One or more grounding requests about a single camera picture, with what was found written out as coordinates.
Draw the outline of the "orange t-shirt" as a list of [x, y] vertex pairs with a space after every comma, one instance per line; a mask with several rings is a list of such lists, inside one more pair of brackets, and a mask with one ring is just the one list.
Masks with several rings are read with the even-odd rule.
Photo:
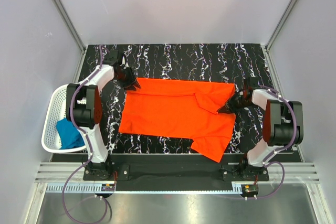
[[192, 150], [220, 162], [235, 126], [219, 110], [235, 93], [233, 83], [139, 78], [127, 91], [119, 132], [192, 139]]

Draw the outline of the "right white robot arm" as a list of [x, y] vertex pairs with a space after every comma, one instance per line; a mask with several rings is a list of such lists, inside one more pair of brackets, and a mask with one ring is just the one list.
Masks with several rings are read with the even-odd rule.
[[252, 105], [264, 111], [262, 139], [245, 154], [238, 167], [239, 176], [244, 180], [252, 179], [257, 167], [267, 167], [274, 156], [303, 140], [303, 104], [287, 100], [267, 86], [246, 84], [217, 112], [233, 114]]

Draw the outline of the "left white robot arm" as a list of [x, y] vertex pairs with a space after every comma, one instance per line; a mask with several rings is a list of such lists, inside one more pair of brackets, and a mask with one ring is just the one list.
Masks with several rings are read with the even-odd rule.
[[128, 65], [118, 64], [97, 66], [84, 80], [66, 87], [66, 118], [83, 137], [89, 161], [98, 164], [95, 174], [103, 180], [113, 175], [113, 167], [106, 163], [108, 151], [100, 131], [100, 92], [112, 80], [117, 80], [121, 88], [127, 91], [140, 88], [133, 70]]

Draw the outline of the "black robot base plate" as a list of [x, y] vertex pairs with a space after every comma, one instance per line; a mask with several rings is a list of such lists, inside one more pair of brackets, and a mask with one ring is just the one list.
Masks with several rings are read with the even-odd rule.
[[215, 162], [201, 154], [111, 154], [107, 171], [86, 167], [84, 180], [136, 185], [219, 188], [220, 184], [269, 181], [265, 168], [246, 168], [243, 154], [224, 154]]

